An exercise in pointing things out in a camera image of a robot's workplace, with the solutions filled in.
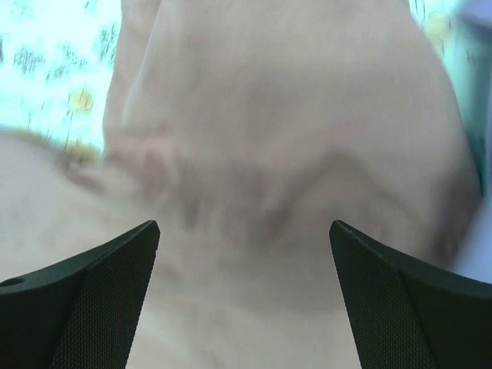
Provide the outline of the pink t shirt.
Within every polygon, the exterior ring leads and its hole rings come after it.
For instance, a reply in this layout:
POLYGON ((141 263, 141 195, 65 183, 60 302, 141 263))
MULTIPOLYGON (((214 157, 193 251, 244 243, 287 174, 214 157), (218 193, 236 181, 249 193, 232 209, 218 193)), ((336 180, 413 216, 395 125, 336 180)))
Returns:
POLYGON ((402 1, 124 1, 105 156, 1 136, 1 276, 153 219, 131 368, 357 368, 340 219, 448 266, 480 180, 402 1))

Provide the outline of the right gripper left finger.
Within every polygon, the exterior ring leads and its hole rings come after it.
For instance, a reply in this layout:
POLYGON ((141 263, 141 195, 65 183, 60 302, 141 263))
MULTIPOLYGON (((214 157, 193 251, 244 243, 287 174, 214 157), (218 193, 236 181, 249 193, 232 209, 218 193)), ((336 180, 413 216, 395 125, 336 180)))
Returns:
POLYGON ((5 369, 124 368, 160 231, 144 224, 91 250, 1 283, 5 369))

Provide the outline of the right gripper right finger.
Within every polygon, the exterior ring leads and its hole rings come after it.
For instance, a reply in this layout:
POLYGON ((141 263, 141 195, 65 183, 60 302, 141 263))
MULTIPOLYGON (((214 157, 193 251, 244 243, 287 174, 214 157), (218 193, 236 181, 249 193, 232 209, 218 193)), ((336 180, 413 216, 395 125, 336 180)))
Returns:
POLYGON ((330 241, 361 366, 491 366, 491 286, 334 221, 330 241))

